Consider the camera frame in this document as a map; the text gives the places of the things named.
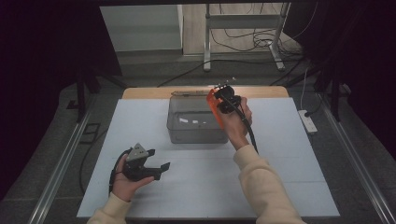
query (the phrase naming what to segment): wall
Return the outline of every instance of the wall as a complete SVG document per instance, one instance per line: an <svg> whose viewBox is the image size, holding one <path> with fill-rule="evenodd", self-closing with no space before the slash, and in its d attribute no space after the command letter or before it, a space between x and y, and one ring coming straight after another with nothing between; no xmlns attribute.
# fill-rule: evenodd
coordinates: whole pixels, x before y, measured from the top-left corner
<svg viewBox="0 0 396 224"><path fill-rule="evenodd" d="M101 7L115 51L181 49L177 6Z"/></svg>

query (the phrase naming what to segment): gray box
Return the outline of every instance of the gray box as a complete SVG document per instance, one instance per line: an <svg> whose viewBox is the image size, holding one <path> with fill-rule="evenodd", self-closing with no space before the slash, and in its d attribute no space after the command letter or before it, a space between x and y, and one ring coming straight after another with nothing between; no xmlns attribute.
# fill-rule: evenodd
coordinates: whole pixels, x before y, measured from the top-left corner
<svg viewBox="0 0 396 224"><path fill-rule="evenodd" d="M220 128L205 96L172 96L166 123L172 143L224 144L227 134Z"/></svg>

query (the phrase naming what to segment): beige sleeve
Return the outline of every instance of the beige sleeve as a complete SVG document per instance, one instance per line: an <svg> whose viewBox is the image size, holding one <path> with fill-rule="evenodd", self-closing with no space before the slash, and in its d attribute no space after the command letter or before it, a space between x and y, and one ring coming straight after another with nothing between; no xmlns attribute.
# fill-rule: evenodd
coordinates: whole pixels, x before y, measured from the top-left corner
<svg viewBox="0 0 396 224"><path fill-rule="evenodd" d="M107 203L103 208L99 208L95 211L93 216L88 220L89 224L124 224L125 216L131 206L131 203L127 203L119 199L113 193L110 193Z"/></svg>
<svg viewBox="0 0 396 224"><path fill-rule="evenodd" d="M292 205L282 181L268 161L252 145L238 149L233 157L241 173L239 180L256 223L304 223Z"/></svg>

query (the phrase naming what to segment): electrical outlet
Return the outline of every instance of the electrical outlet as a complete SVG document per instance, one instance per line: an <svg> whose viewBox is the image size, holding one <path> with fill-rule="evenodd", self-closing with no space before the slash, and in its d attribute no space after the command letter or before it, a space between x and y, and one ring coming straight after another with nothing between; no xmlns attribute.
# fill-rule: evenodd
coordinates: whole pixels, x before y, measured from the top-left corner
<svg viewBox="0 0 396 224"><path fill-rule="evenodd" d="M316 133L318 131L317 127L314 124L314 121L310 117L305 116L306 110L299 110L298 114L300 115L301 121L308 133Z"/></svg>

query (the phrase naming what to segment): white tabletop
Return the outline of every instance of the white tabletop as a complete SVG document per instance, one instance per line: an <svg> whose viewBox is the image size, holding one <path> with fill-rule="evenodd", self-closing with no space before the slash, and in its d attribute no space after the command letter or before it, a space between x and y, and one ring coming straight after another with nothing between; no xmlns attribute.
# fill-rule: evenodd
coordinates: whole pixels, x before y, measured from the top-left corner
<svg viewBox="0 0 396 224"><path fill-rule="evenodd" d="M233 146L172 144L168 105L168 99L119 100L78 217L90 217L106 203L111 169L121 152L136 143L156 149L147 167L171 165L160 181L136 193L127 217L255 217L239 185ZM259 153L277 170L300 215L339 216L292 99L249 99L248 105Z"/></svg>

